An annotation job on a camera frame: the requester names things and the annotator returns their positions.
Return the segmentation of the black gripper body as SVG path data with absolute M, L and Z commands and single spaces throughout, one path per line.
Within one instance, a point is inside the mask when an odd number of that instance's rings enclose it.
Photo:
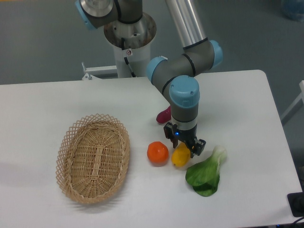
M 184 142 L 187 145 L 195 144 L 195 139 L 197 138 L 196 132 L 197 132 L 197 125 L 195 125 L 193 128 L 188 129 L 188 130 L 178 129 L 177 124 L 174 124 L 172 126 L 173 138 L 177 139 L 181 142 Z

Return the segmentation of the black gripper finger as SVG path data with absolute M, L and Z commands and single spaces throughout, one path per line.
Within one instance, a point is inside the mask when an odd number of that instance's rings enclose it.
M 194 139 L 194 144 L 190 147 L 190 157 L 200 156 L 206 146 L 206 141 L 203 139 Z
M 163 127 L 163 129 L 164 129 L 165 137 L 172 142 L 173 148 L 176 148 L 178 146 L 178 134 L 179 134 L 177 130 L 177 125 L 172 124 L 171 122 L 167 122 Z

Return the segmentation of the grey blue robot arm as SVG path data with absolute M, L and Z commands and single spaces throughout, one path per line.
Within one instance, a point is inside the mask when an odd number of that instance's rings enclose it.
M 203 30 L 191 0 L 166 1 L 180 37 L 183 54 L 174 60 L 151 58 L 156 36 L 154 19 L 140 0 L 78 0 L 75 6 L 90 30 L 103 28 L 113 47 L 119 78 L 143 77 L 170 103 L 164 133 L 173 146 L 186 144 L 191 155 L 200 155 L 205 141 L 196 136 L 200 89 L 195 76 L 221 63 L 223 52 Z

